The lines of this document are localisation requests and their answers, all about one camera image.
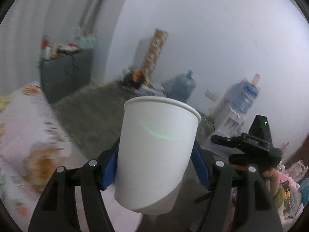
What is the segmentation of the green right sleeve forearm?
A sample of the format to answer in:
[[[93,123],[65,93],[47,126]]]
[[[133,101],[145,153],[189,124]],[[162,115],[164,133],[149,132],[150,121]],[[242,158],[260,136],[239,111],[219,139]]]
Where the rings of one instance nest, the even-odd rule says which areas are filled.
[[[282,186],[279,186],[277,194],[273,197],[273,201],[276,209],[280,209],[284,203],[284,190]]]

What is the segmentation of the right hand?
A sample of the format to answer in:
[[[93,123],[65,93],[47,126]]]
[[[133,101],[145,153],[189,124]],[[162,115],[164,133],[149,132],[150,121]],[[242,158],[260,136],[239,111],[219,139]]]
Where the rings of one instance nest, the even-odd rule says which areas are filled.
[[[262,173],[262,176],[267,178],[270,182],[270,195],[274,197],[280,186],[279,172],[275,168],[270,168]]]

